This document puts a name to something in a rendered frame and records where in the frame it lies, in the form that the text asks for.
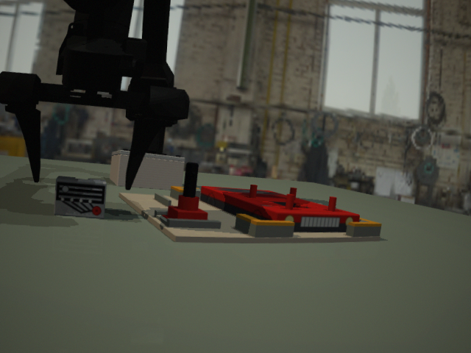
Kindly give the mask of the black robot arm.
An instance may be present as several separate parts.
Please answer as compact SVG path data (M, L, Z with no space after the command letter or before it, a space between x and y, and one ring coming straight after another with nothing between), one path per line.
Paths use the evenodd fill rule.
M114 91L120 76L127 76L132 77L127 91L174 88L174 74L166 62L171 0L144 0L142 39L125 37L123 44L117 27L106 26L103 37L90 36L83 34L84 24L75 22L109 21L130 29L134 0L63 1L76 10L57 59L56 75L63 75L64 86Z

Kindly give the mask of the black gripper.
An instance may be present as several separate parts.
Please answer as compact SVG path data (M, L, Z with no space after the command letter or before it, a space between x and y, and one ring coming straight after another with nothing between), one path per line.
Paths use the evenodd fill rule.
M120 30L119 43L123 44L130 30L121 24L109 21L82 20L83 34L103 37L105 27ZM126 170L126 189L130 190L135 175L149 148L150 143L162 127L170 127L173 121L188 118L189 97L185 90L149 86L143 93L121 90L120 76L118 90L106 91L101 88L69 88L64 85L41 83L37 74L2 71L0 73L0 103L5 111L15 113L24 136L29 155L32 177L40 180L40 111L36 109L39 101L85 106L119 108L141 111L141 119L136 120ZM85 93L71 92L85 90ZM105 92L112 98L102 97L97 92ZM71 96L70 96L71 95ZM81 97L72 97L81 96Z

